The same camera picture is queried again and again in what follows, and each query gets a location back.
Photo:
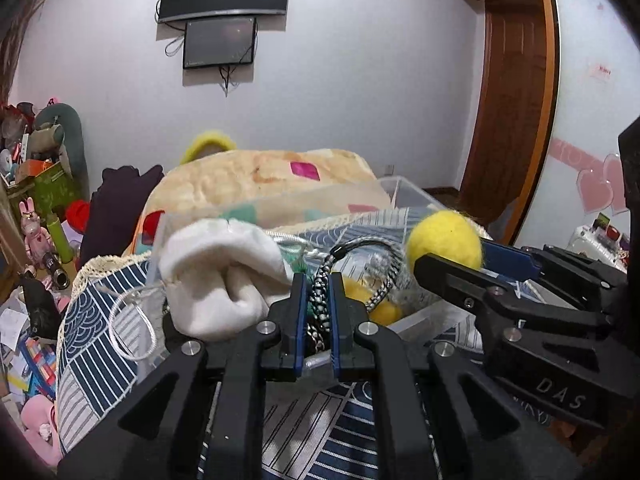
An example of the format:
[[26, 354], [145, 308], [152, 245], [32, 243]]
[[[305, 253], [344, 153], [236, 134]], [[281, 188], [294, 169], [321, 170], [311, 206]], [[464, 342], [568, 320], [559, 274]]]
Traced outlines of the white drawstring pouch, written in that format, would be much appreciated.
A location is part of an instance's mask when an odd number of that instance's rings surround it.
[[[142, 304], [162, 294], [178, 333], [202, 341], [223, 341], [264, 320], [275, 302], [288, 296], [294, 272], [277, 242], [254, 224], [205, 218], [173, 232], [157, 261], [160, 277], [117, 296], [107, 321], [114, 350], [128, 361], [143, 361], [157, 336]], [[134, 311], [149, 332], [141, 350], [124, 343], [116, 316]]]

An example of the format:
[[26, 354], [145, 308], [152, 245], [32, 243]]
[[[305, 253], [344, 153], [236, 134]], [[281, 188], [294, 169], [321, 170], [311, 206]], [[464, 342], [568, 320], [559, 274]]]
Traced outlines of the yellow felt ball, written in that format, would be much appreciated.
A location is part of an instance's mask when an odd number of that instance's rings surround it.
[[412, 229], [406, 244], [409, 270], [428, 254], [473, 270], [483, 264], [482, 242], [474, 224], [454, 210], [434, 212]]

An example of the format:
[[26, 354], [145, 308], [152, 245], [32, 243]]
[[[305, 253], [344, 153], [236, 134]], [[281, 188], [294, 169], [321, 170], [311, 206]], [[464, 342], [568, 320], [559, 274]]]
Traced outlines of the clear plastic storage box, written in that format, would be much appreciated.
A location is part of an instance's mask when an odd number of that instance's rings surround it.
[[[292, 269], [314, 274], [333, 246], [356, 238], [378, 237], [405, 249], [412, 229], [442, 207], [436, 198], [401, 177], [235, 198], [228, 204], [198, 202], [177, 210], [163, 207], [148, 281], [163, 284], [158, 265], [168, 238], [201, 219], [236, 219], [259, 226], [277, 241]], [[372, 313], [378, 323], [389, 325], [407, 339], [445, 334], [465, 350], [482, 350], [472, 315], [420, 288], [405, 266]]]

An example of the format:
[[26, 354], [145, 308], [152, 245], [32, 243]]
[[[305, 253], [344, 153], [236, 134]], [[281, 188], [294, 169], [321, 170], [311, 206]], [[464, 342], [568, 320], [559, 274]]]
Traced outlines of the beige fleece blanket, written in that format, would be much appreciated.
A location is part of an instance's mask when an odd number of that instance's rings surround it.
[[390, 198], [358, 154], [334, 148], [308, 152], [232, 150], [180, 165], [151, 192], [125, 249], [126, 256], [143, 252], [143, 220], [163, 211], [235, 207], [267, 196], [296, 194], [327, 188], [320, 200], [337, 198], [338, 214], [390, 208]]

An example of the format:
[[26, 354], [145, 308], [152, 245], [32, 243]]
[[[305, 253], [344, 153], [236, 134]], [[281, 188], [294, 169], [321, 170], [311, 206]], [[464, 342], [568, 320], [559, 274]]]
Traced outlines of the brown wooden door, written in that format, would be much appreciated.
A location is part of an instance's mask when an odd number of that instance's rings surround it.
[[488, 6], [485, 65], [461, 203], [495, 221], [521, 194], [538, 133], [547, 58], [544, 11], [524, 1]]

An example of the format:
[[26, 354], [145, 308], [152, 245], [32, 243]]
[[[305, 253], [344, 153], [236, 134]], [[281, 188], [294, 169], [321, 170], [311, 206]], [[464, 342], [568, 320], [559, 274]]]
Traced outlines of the blue white patterned bedspread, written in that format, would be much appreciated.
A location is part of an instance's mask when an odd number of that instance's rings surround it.
[[[293, 264], [314, 273], [320, 256], [334, 245], [362, 236], [379, 236], [405, 243], [410, 231], [433, 208], [404, 208], [351, 214], [297, 226], [279, 226], [282, 247]], [[136, 385], [168, 357], [168, 336], [160, 326], [162, 309], [150, 307], [157, 344], [145, 362], [122, 358], [108, 336], [108, 312], [125, 290], [151, 276], [150, 257], [110, 261], [94, 259], [82, 270], [84, 284], [76, 292], [58, 341], [56, 409], [58, 440], [70, 452]], [[391, 292], [400, 307], [393, 330], [410, 340], [448, 340], [473, 359], [483, 355], [474, 318], [420, 292], [411, 307], [404, 292]], [[298, 382], [267, 389], [262, 440], [262, 478], [374, 479], [378, 451], [374, 442], [372, 390], [368, 382], [342, 384], [329, 363], [307, 372]]]

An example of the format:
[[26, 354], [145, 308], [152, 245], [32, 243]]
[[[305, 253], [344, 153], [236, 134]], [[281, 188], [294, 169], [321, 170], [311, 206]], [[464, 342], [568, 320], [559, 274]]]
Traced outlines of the yellow plush headband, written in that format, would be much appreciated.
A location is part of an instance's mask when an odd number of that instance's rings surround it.
[[180, 165], [194, 162], [209, 155], [224, 153], [236, 149], [236, 143], [219, 130], [200, 133], [186, 148], [180, 159]]

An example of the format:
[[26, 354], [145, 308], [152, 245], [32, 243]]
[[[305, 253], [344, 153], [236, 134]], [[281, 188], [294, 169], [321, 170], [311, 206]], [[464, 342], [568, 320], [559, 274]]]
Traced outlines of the dark purple garment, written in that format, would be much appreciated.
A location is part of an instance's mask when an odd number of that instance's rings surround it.
[[133, 166], [105, 168], [91, 196], [89, 219], [80, 245], [79, 267], [96, 257], [120, 256], [134, 232], [151, 192], [164, 177], [155, 165], [142, 174]]

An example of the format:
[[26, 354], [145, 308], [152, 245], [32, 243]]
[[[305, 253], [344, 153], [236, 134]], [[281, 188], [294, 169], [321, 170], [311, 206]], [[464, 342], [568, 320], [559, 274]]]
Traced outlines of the green bottle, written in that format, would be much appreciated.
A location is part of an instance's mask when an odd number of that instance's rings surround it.
[[50, 214], [47, 215], [47, 230], [51, 235], [53, 244], [62, 263], [71, 262], [74, 258], [73, 249], [70, 247], [70, 243], [63, 231], [60, 218], [58, 218], [54, 212], [50, 212]]

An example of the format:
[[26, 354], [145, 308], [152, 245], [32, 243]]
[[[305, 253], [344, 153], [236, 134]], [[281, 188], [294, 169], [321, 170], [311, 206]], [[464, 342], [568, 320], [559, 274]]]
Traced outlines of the red plush item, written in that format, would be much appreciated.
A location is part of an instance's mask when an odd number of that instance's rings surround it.
[[86, 200], [74, 200], [66, 207], [65, 218], [74, 231], [85, 234], [90, 218], [90, 203]]

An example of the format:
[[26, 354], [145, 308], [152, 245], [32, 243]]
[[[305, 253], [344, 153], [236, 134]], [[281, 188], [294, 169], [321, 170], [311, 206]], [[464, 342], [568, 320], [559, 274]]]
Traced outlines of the white wardrobe sliding door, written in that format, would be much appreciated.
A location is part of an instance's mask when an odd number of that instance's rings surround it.
[[612, 0], [555, 0], [560, 34], [551, 141], [516, 242], [565, 247], [598, 214], [629, 231], [618, 136], [639, 115], [639, 46]]

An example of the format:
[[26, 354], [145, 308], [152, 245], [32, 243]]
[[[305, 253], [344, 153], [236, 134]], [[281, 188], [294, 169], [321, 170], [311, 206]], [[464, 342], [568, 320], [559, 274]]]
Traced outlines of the colourful block puzzle box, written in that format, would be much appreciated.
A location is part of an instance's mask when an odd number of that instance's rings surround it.
[[45, 344], [30, 337], [18, 342], [22, 357], [32, 372], [33, 386], [29, 390], [54, 401], [56, 397], [56, 353], [53, 344]]

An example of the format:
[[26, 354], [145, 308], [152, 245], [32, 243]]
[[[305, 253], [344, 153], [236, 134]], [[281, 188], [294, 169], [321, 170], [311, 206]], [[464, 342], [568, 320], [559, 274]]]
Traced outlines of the pink bunny plush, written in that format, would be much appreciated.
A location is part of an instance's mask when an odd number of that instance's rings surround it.
[[42, 269], [44, 257], [55, 253], [51, 235], [41, 224], [31, 197], [20, 201], [20, 213], [27, 257], [36, 268]]

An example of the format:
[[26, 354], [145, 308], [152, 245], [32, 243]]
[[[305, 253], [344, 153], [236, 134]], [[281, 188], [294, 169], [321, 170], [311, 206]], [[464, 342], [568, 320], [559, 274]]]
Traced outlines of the green cardboard box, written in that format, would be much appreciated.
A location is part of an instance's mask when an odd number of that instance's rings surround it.
[[20, 184], [10, 186], [6, 192], [16, 221], [22, 218], [20, 203], [27, 197], [32, 198], [42, 221], [46, 221], [51, 212], [63, 218], [66, 207], [82, 199], [80, 185], [66, 174], [61, 164], [53, 165], [37, 177], [29, 177]]

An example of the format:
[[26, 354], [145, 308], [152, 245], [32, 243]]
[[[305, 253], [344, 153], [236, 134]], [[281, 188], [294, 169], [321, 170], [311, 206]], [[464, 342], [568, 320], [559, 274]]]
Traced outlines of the pink plush toy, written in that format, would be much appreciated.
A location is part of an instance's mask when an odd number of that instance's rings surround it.
[[28, 399], [21, 411], [23, 436], [48, 467], [55, 468], [62, 460], [60, 436], [54, 403], [37, 394]]

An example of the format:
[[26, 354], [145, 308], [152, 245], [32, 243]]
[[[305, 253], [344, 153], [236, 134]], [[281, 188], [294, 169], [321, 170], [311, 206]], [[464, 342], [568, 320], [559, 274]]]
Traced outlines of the grey green neck pillow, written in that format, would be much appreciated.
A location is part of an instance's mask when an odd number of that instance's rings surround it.
[[86, 200], [89, 197], [89, 178], [84, 137], [78, 113], [65, 103], [48, 105], [40, 110], [35, 119], [37, 128], [47, 124], [59, 125], [62, 128], [61, 146], [66, 155], [66, 166], [79, 185], [81, 197]]

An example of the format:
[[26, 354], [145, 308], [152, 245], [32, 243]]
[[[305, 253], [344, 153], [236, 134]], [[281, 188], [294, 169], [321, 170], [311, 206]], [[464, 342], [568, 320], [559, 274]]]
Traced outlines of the small wall monitor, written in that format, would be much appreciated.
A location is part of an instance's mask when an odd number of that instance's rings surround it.
[[198, 68], [254, 62], [257, 21], [252, 16], [199, 18], [186, 22], [182, 66]]

